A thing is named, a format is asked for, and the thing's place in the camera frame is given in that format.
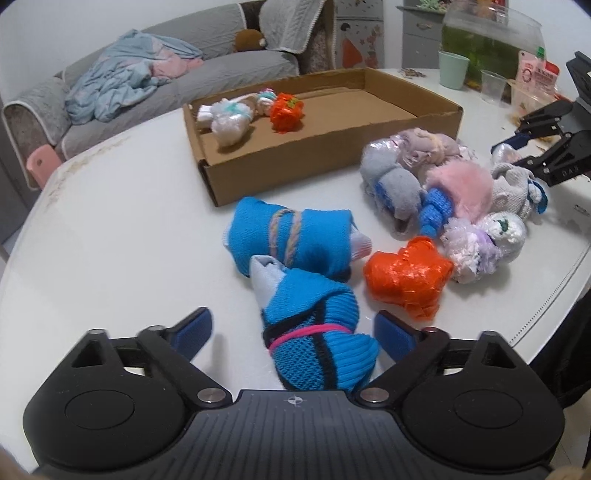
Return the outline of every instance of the clear plastic cup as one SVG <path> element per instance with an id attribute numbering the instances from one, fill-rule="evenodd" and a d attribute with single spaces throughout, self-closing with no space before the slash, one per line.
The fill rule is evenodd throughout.
<path id="1" fill-rule="evenodd" d="M 498 73 L 482 70 L 481 97 L 487 103 L 499 105 L 507 85 L 507 79 Z"/>

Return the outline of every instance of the cabinet drawer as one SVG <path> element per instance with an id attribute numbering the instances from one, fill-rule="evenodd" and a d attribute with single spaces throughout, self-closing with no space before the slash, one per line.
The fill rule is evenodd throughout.
<path id="1" fill-rule="evenodd" d="M 335 2 L 335 7 L 337 17 L 370 18 L 373 20 L 384 18 L 382 0 L 338 0 Z"/>
<path id="2" fill-rule="evenodd" d="M 406 69 L 438 69 L 440 42 L 430 38 L 404 34 L 402 67 Z"/>
<path id="3" fill-rule="evenodd" d="M 404 12 L 403 32 L 441 41 L 443 15 L 428 12 Z"/>

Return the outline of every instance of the light blue blanket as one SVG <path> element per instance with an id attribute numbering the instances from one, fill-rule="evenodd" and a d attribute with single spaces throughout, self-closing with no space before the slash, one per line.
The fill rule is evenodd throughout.
<path id="1" fill-rule="evenodd" d="M 183 40 L 131 30 L 107 47 L 66 97 L 66 110 L 74 125 L 113 120 L 124 107 L 141 102 L 169 77 L 154 76 L 153 65 L 178 55 L 200 59 L 201 50 Z"/>

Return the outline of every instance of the cardboard box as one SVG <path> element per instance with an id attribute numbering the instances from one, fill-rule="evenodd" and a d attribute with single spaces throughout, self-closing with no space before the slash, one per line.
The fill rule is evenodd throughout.
<path id="1" fill-rule="evenodd" d="M 258 118 L 244 141 L 220 150 L 194 121 L 199 105 L 271 87 L 304 101 L 298 131 L 278 134 Z M 193 155 L 216 206 L 359 163 L 372 140 L 421 127 L 456 138 L 462 107 L 379 70 L 332 70 L 209 96 L 184 106 Z"/>

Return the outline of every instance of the pink fluffy fabric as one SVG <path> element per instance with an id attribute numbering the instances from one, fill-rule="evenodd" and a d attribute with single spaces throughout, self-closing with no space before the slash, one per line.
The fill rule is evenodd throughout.
<path id="1" fill-rule="evenodd" d="M 427 172 L 425 187 L 446 192 L 454 204 L 454 216 L 475 223 L 492 204 L 493 180 L 490 172 L 466 160 L 450 160 Z"/>

